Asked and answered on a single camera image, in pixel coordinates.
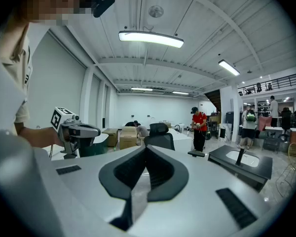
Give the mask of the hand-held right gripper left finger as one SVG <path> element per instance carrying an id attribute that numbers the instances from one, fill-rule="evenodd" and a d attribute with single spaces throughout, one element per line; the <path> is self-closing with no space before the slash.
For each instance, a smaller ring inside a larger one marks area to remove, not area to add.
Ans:
<path id="1" fill-rule="evenodd" d="M 111 197 L 131 198 L 131 191 L 146 167 L 145 150 L 142 146 L 100 169 L 99 181 Z"/>

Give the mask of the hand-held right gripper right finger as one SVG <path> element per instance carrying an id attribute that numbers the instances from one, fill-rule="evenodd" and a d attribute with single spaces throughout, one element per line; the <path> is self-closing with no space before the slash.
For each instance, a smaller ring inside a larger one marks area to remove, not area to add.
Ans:
<path id="1" fill-rule="evenodd" d="M 147 201 L 161 202 L 175 198 L 188 183 L 186 166 L 151 145 L 146 146 L 145 158 L 150 178 Z"/>

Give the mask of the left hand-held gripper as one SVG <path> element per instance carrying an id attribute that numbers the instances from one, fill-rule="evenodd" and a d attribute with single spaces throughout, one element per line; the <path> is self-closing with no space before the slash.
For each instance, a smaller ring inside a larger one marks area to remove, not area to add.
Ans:
<path id="1" fill-rule="evenodd" d="M 76 158 L 79 147 L 89 147 L 93 144 L 95 137 L 101 134 L 100 129 L 95 126 L 81 123 L 79 116 L 66 108 L 55 107 L 51 118 L 51 125 L 57 132 L 62 142 L 64 159 Z M 70 140 L 64 141 L 62 129 L 69 128 Z"/>

